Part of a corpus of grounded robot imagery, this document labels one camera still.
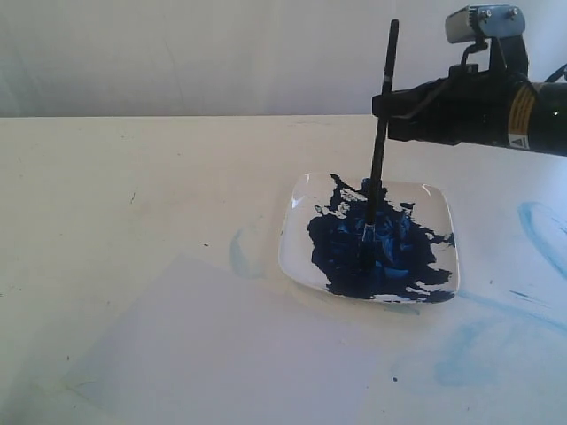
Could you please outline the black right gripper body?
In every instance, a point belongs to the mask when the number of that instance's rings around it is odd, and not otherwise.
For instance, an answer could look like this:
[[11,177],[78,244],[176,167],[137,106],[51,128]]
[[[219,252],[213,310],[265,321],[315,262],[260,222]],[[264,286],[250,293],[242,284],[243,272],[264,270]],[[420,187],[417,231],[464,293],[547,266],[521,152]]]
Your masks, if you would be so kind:
[[517,95],[529,104],[539,91],[520,73],[447,77],[386,98],[388,137],[395,141],[455,146],[509,146],[509,116]]

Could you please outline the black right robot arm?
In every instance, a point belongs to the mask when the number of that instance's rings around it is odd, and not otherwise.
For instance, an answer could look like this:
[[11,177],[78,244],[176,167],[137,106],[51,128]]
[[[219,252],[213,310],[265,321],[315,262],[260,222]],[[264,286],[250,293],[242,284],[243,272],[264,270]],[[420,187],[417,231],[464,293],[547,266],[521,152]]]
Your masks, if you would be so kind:
[[566,85],[488,72],[426,82],[372,99],[388,137],[455,146],[471,143],[564,157]]

